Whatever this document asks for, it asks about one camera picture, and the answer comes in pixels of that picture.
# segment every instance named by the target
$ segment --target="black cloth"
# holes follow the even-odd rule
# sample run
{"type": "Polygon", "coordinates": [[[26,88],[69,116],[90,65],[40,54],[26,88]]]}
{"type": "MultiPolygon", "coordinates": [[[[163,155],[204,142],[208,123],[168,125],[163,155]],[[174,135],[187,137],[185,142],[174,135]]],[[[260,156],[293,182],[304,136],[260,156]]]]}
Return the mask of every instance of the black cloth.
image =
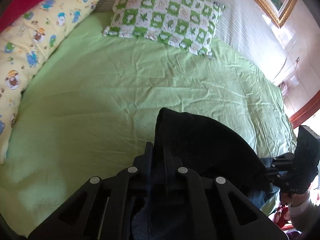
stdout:
{"type": "MultiPolygon", "coordinates": [[[[264,165],[244,139],[211,118],[167,108],[160,110],[153,155],[154,184],[165,182],[164,147],[169,147],[184,167],[202,177],[224,176],[258,208],[278,190],[263,176],[272,159],[265,159],[264,165]]],[[[183,196],[166,197],[151,192],[149,197],[134,201],[130,239],[191,240],[190,217],[189,205],[183,196]]]]}

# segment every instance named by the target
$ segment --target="green bed sheet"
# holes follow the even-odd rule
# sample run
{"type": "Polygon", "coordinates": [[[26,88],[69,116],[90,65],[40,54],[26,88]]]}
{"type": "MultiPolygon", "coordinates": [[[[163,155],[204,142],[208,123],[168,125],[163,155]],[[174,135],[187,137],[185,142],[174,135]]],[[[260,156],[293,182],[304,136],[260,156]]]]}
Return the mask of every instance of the green bed sheet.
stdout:
{"type": "Polygon", "coordinates": [[[111,15],[93,13],[76,27],[23,94],[0,167],[0,212],[20,234],[91,176],[130,166],[153,141],[162,107],[222,122],[259,157],[295,148],[279,88],[229,45],[215,39],[208,58],[102,37],[111,15]]]}

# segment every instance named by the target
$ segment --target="bed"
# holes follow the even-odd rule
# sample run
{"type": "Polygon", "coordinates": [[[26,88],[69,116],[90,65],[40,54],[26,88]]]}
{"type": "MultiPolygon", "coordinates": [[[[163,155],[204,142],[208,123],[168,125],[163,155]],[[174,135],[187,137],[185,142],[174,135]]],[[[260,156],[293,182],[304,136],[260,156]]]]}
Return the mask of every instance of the bed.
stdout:
{"type": "MultiPolygon", "coordinates": [[[[153,141],[161,107],[214,118],[259,157],[293,152],[281,92],[219,38],[212,58],[143,39],[102,37],[94,12],[25,90],[0,167],[0,212],[28,235],[91,176],[114,176],[153,141]]],[[[265,213],[275,205],[271,199],[265,213]]]]}
{"type": "MultiPolygon", "coordinates": [[[[254,0],[215,0],[226,5],[216,35],[258,66],[273,82],[283,68],[287,54],[262,17],[254,0]]],[[[114,0],[100,0],[96,11],[111,10],[114,0]]]]}

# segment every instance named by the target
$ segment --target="metal rivet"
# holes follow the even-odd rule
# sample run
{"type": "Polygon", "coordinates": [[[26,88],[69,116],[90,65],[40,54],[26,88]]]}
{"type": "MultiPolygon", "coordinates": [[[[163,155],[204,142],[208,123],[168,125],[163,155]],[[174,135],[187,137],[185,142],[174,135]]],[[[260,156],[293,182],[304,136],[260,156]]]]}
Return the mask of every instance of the metal rivet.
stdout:
{"type": "Polygon", "coordinates": [[[137,169],[137,167],[135,167],[135,166],[132,166],[132,167],[129,167],[128,168],[128,172],[129,173],[136,173],[138,171],[138,169],[137,169]]]}
{"type": "Polygon", "coordinates": [[[216,182],[219,184],[225,184],[226,179],[224,177],[217,177],[216,182]]]}
{"type": "Polygon", "coordinates": [[[180,167],[180,168],[178,169],[178,172],[179,172],[179,173],[187,173],[187,172],[188,172],[188,169],[187,169],[186,167],[180,167]]]}
{"type": "Polygon", "coordinates": [[[91,184],[97,184],[97,183],[99,183],[100,182],[100,178],[99,177],[92,177],[91,179],[90,179],[90,183],[91,184]]]}

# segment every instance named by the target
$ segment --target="gold picture frame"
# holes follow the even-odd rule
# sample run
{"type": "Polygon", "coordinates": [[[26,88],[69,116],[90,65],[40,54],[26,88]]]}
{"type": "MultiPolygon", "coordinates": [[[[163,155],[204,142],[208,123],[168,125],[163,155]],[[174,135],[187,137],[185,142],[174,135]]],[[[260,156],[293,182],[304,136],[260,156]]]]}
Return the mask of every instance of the gold picture frame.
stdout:
{"type": "Polygon", "coordinates": [[[271,0],[255,0],[265,14],[272,20],[278,28],[281,28],[298,0],[285,0],[280,10],[278,10],[271,0]]]}

